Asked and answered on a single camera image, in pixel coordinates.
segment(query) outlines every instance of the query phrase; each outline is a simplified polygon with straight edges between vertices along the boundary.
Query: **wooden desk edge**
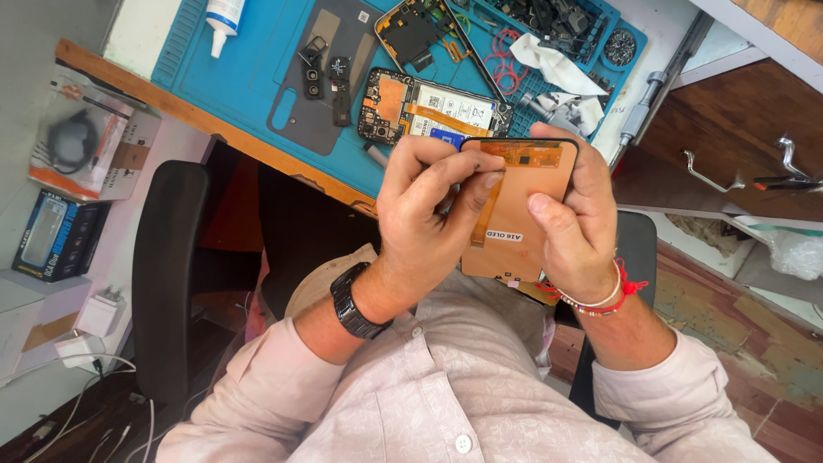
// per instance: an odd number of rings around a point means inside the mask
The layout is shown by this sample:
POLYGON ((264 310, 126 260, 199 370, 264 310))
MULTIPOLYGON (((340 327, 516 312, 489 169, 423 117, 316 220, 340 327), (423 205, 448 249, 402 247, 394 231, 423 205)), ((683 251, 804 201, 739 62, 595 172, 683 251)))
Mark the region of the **wooden desk edge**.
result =
POLYGON ((241 152, 323 191, 366 215, 377 217, 374 199, 370 196, 69 40, 61 39, 58 42, 54 56, 204 133, 219 135, 226 143, 241 152))

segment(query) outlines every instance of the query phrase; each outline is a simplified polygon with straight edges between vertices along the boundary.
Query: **black wristwatch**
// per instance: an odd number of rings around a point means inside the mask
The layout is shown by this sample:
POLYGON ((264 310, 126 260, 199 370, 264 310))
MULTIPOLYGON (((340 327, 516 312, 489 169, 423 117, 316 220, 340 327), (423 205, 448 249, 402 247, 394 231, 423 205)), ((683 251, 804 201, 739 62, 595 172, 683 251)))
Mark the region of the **black wristwatch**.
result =
POLYGON ((334 299, 334 311, 337 312, 337 319, 352 336, 360 339, 374 339, 383 330, 392 325, 394 320, 388 323, 377 325, 368 321, 360 311, 357 310, 355 302, 351 299, 351 284, 369 267, 368 262, 360 262, 340 275, 332 283, 332 298, 334 299))

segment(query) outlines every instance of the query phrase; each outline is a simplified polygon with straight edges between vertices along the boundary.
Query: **shirt cuff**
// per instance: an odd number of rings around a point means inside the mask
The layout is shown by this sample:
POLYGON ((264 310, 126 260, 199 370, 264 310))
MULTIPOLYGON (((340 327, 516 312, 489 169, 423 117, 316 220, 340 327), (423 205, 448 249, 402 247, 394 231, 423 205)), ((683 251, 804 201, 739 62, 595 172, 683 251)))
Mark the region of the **shirt cuff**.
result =
POLYGON ((698 339, 674 332, 677 346, 654 367, 618 372, 593 363, 598 414, 651 431, 706 418, 723 408, 728 376, 717 354, 698 339))
POLYGON ((229 362, 226 374, 255 404, 313 423, 328 406, 344 367, 315 355, 292 319, 286 318, 246 344, 229 362))

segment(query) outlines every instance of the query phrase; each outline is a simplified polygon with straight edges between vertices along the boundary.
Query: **man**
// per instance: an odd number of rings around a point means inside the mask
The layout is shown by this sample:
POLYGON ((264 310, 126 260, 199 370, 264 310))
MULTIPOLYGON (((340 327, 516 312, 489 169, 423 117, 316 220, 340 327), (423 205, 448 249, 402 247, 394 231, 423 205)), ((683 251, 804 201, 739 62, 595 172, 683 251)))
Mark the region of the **man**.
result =
MULTIPOLYGON (((571 138, 544 124, 531 135, 571 138)), ((523 206, 546 233, 546 275, 585 304, 608 298, 620 277, 609 170, 578 142, 564 202, 534 194, 523 206)), ((380 256, 365 271, 337 269, 334 296, 247 344, 157 460, 774 461, 732 410, 714 353, 637 295, 610 316, 579 314, 597 354, 597 411, 623 421, 637 446, 540 381, 486 304, 500 298, 478 300, 470 278, 453 273, 503 166, 433 138, 401 139, 377 199, 380 256)))

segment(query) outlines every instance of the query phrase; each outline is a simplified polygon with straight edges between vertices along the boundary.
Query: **white glue bottle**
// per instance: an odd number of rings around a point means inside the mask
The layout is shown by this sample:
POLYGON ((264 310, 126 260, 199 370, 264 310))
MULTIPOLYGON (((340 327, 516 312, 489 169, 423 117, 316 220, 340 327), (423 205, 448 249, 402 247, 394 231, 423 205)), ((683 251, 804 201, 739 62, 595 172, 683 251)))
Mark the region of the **white glue bottle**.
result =
POLYGON ((219 58, 228 35, 237 35, 246 0, 209 0, 206 22, 214 27, 212 57, 219 58))

